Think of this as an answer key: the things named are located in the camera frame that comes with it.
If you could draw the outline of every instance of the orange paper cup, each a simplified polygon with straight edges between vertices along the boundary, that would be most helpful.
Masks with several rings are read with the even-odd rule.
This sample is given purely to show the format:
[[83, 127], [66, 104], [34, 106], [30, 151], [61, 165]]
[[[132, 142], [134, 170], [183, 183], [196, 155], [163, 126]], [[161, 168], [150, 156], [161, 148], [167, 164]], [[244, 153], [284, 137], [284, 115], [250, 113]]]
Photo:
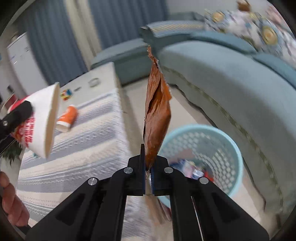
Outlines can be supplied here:
[[66, 112], [59, 118], [57, 122], [57, 130], [61, 132], [68, 132], [77, 115], [78, 111], [74, 105], [68, 106]]

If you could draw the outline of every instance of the rubik's cube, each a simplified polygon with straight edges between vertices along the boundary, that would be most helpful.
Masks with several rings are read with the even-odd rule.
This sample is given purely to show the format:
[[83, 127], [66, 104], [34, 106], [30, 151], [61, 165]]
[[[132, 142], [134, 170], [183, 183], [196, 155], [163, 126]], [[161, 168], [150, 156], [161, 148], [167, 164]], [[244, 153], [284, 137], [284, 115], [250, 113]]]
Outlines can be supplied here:
[[61, 98], [63, 100], [67, 100], [71, 98], [72, 95], [73, 95], [72, 91], [70, 89], [66, 89], [61, 93]]

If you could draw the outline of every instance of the paper cup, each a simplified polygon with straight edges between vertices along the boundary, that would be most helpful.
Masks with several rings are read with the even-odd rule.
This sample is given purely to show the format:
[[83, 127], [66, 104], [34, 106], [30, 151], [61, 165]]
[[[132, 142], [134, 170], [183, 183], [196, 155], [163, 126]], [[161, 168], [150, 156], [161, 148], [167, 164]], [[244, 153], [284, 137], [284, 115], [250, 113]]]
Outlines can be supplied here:
[[53, 145], [59, 106], [59, 83], [55, 83], [17, 101], [9, 108], [8, 112], [25, 100], [31, 103], [33, 114], [19, 125], [11, 135], [38, 156], [47, 158]]
[[74, 105], [68, 106], [66, 112], [59, 118], [57, 122], [57, 130], [61, 132], [68, 132], [71, 125], [74, 123], [77, 114], [78, 112]]

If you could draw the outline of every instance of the green plant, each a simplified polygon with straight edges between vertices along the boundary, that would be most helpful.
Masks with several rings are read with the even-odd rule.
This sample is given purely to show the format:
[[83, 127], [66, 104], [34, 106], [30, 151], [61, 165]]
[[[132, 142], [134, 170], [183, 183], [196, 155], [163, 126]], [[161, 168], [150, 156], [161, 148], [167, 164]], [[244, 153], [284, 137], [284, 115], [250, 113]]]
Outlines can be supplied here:
[[6, 160], [9, 160], [9, 163], [11, 165], [15, 158], [19, 160], [21, 152], [22, 145], [15, 141], [3, 152], [2, 157]]

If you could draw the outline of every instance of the metal screw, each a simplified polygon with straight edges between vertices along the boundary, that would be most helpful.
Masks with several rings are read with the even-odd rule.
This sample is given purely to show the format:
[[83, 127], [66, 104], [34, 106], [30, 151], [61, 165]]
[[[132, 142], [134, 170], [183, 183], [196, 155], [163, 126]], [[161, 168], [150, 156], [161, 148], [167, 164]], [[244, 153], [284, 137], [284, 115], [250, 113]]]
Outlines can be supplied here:
[[130, 173], [133, 172], [133, 169], [132, 169], [131, 167], [126, 167], [123, 171], [124, 171], [124, 173], [126, 173], [126, 174], [130, 174]]
[[90, 178], [90, 179], [87, 181], [87, 183], [88, 183], [89, 185], [91, 185], [91, 186], [96, 185], [97, 182], [98, 182], [97, 179], [95, 179], [94, 177]]
[[209, 179], [207, 179], [206, 177], [201, 177], [200, 178], [200, 183], [201, 184], [207, 184], [209, 182]]
[[172, 173], [174, 171], [173, 168], [171, 167], [166, 167], [165, 169], [163, 169], [165, 171], [165, 173]]

